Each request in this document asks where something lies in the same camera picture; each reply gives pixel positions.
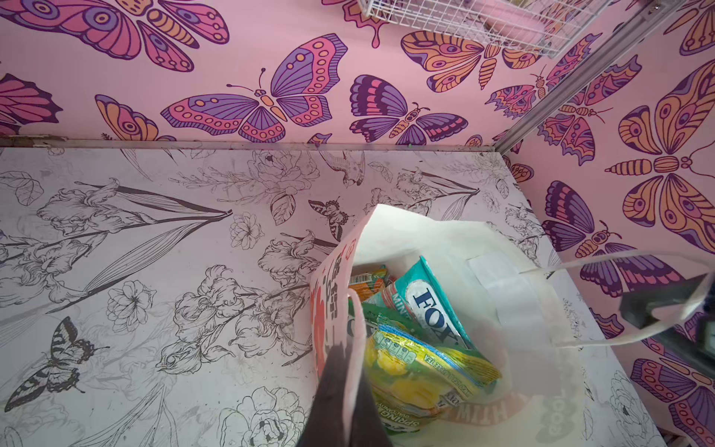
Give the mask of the teal Fox's fruits bag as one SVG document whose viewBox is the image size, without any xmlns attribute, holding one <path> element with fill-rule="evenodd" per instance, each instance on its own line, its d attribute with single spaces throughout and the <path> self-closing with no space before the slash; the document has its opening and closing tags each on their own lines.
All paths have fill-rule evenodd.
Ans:
<svg viewBox="0 0 715 447">
<path fill-rule="evenodd" d="M 425 257 L 384 290 L 383 303 L 418 324 L 435 345 L 475 347 Z"/>
</svg>

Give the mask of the orange Fox's candy bag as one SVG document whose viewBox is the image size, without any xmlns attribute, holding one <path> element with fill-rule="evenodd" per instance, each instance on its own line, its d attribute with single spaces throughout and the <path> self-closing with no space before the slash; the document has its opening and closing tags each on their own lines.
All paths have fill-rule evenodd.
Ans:
<svg viewBox="0 0 715 447">
<path fill-rule="evenodd" d="M 385 266 L 372 271 L 353 275 L 348 283 L 348 288 L 357 294 L 361 302 L 379 294 L 389 283 L 390 274 Z"/>
</svg>

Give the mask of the white paper bag with flower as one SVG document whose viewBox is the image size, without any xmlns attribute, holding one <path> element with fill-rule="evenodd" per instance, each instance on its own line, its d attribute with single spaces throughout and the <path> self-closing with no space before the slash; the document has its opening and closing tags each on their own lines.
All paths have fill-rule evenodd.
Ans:
<svg viewBox="0 0 715 447">
<path fill-rule="evenodd" d="M 501 372 L 398 446 L 661 446 L 664 439 L 566 268 L 535 263 L 486 217 L 438 221 L 379 205 L 359 212 L 310 282 L 312 360 L 356 326 L 352 273 L 399 276 L 426 260 L 465 333 Z"/>
</svg>

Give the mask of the green Fox's spring tea bag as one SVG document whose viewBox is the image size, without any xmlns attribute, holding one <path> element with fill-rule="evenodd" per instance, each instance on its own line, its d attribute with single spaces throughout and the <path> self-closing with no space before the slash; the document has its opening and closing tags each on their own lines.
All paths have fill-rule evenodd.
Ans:
<svg viewBox="0 0 715 447">
<path fill-rule="evenodd" d="M 398 311 L 364 303 L 364 365 L 387 431 L 417 432 L 452 408 L 493 391 L 501 372 L 476 349 L 428 343 Z"/>
</svg>

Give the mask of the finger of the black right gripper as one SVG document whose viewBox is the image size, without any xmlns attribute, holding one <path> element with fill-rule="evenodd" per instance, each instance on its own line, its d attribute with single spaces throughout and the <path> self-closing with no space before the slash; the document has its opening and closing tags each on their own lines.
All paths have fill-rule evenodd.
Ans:
<svg viewBox="0 0 715 447">
<path fill-rule="evenodd" d="M 666 317 L 668 311 L 683 309 L 687 299 L 703 282 L 703 275 L 635 292 L 621 299 L 621 317 L 642 330 Z M 651 338 L 664 348 L 665 357 L 672 356 L 695 369 L 714 367 L 714 286 L 709 286 L 704 303 L 685 321 Z"/>
</svg>

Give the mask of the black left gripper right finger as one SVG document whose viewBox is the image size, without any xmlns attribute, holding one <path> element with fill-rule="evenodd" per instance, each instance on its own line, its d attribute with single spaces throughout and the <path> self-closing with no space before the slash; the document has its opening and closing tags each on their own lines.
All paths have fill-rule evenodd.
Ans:
<svg viewBox="0 0 715 447">
<path fill-rule="evenodd" d="M 371 386 L 366 379 L 362 379 L 359 383 L 348 445 L 393 447 L 377 411 Z"/>
</svg>

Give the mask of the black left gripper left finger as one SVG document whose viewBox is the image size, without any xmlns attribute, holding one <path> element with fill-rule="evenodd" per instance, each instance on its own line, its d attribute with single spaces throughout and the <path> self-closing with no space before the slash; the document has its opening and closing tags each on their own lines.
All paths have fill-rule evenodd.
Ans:
<svg viewBox="0 0 715 447">
<path fill-rule="evenodd" d="M 346 446 L 343 405 L 346 386 L 346 351 L 341 345 L 331 348 L 305 428 L 297 447 Z"/>
</svg>

